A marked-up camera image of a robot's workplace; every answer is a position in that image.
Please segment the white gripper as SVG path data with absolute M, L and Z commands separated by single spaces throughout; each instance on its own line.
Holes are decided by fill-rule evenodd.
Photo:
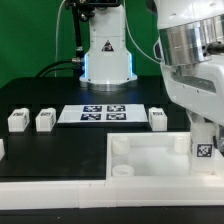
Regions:
M 216 123 L 214 146 L 224 150 L 224 59 L 198 63 L 188 71 L 164 63 L 160 67 L 171 101 L 189 110 L 190 132 L 201 128 L 202 117 Z

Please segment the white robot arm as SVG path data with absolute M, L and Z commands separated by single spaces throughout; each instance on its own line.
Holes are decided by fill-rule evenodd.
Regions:
M 153 48 L 170 99 L 214 123 L 224 152 L 224 0 L 145 0 L 142 32 Z M 78 0 L 89 22 L 90 49 L 81 84 L 120 87 L 134 81 L 125 46 L 125 0 Z

